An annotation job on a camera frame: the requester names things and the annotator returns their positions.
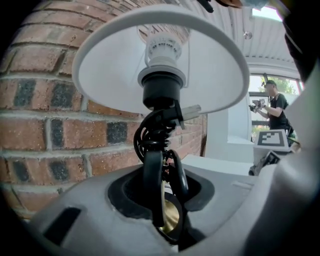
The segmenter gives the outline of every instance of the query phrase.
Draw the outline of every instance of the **white wall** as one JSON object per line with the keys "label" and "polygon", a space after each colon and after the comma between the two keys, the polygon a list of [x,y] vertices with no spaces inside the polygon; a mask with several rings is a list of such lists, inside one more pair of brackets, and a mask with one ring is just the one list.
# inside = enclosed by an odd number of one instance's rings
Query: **white wall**
{"label": "white wall", "polygon": [[247,94],[237,105],[208,114],[206,158],[252,163],[249,100]]}
{"label": "white wall", "polygon": [[252,131],[249,93],[238,104],[228,109],[228,135],[250,140]]}

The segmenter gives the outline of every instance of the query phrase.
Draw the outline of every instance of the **tree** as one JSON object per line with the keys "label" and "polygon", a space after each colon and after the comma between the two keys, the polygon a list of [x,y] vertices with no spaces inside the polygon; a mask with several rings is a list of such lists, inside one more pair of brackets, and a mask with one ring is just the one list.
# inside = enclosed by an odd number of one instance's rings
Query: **tree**
{"label": "tree", "polygon": [[[268,76],[268,79],[273,80],[276,83],[276,87],[278,88],[279,92],[287,93],[287,94],[297,94],[294,87],[289,84],[288,79],[282,79],[282,78],[272,77],[272,76]],[[266,82],[263,76],[261,76],[261,83],[262,82]],[[265,91],[264,87],[259,88],[259,92],[264,92],[264,91]]]}

